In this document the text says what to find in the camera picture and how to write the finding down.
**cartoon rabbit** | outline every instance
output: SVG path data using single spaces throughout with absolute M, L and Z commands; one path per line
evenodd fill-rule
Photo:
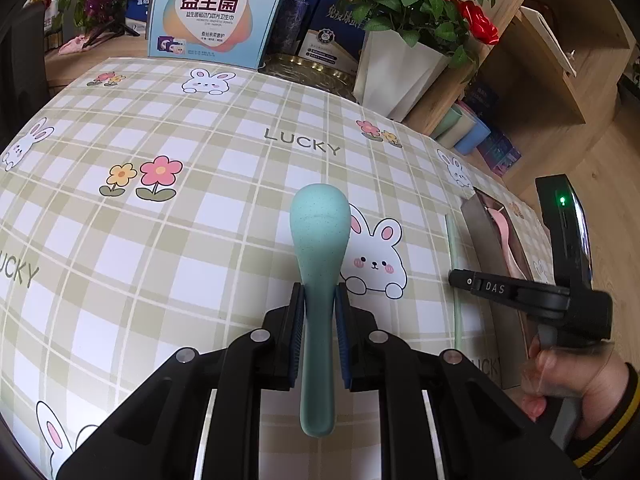
M 440 160 L 447 165 L 449 173 L 456 184 L 458 184 L 460 187 L 473 187 L 473 185 L 471 184 L 471 180 L 469 180 L 469 177 L 466 176 L 465 168 L 454 156 L 449 158 L 440 150 L 438 150 L 438 156 L 440 157 Z
M 36 404 L 36 417 L 42 436 L 51 450 L 49 465 L 51 466 L 51 477 L 55 480 L 63 462 L 89 438 L 97 426 L 88 425 L 82 428 L 76 438 L 76 445 L 71 447 L 65 430 L 62 429 L 62 424 L 51 408 L 41 400 Z
M 182 83 L 182 90 L 187 94 L 196 92 L 208 92 L 211 95 L 222 95 L 229 90 L 228 79 L 233 79 L 236 74 L 233 72 L 221 72 L 211 75 L 208 70 L 194 68 L 191 70 L 191 78 Z
M 31 130 L 24 134 L 20 139 L 16 140 L 7 152 L 2 156 L 2 161 L 6 164 L 5 171 L 9 171 L 14 167 L 36 142 L 46 139 L 53 133 L 53 127 L 41 129 L 47 122 L 47 118 L 41 118 L 35 123 Z
M 406 272 L 394 249 L 402 237 L 402 228 L 393 218 L 378 222 L 373 234 L 360 211 L 351 205 L 351 233 L 340 275 L 353 294 L 367 290 L 384 292 L 388 298 L 402 297 Z

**sleeve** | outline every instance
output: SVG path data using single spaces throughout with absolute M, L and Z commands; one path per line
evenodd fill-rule
M 591 478 L 614 454 L 629 427 L 638 418 L 640 407 L 640 381 L 638 373 L 627 363 L 629 380 L 619 405 L 609 419 L 585 440 L 572 440 L 567 454 L 585 478 Z

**plaid tablecloth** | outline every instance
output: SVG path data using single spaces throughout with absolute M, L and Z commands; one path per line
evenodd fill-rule
M 0 410 L 48 476 L 176 349 L 224 348 L 288 303 L 299 279 L 288 210 L 306 184 L 341 189 L 371 233 L 401 225 L 402 296 L 351 299 L 416 349 L 453 345 L 444 215 L 477 269 L 460 213 L 470 186 L 508 205 L 532 270 L 551 275 L 540 222 L 497 182 L 370 110 L 248 70 L 109 59 L 17 140 L 0 170 Z M 497 380 L 488 306 L 463 299 L 463 350 Z M 300 429 L 299 398 L 263 393 L 262 479 L 380 476 L 375 393 L 337 386 L 321 440 Z

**purple flower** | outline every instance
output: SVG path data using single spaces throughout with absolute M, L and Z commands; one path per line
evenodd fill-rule
M 84 0 L 84 13 L 95 23 L 105 23 L 112 19 L 116 0 Z

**wooden floor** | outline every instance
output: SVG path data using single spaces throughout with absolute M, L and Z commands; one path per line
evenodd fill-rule
M 569 173 L 585 209 L 593 286 L 614 299 L 612 339 L 640 367 L 640 108 L 626 104 Z M 535 190 L 521 197 L 537 206 Z

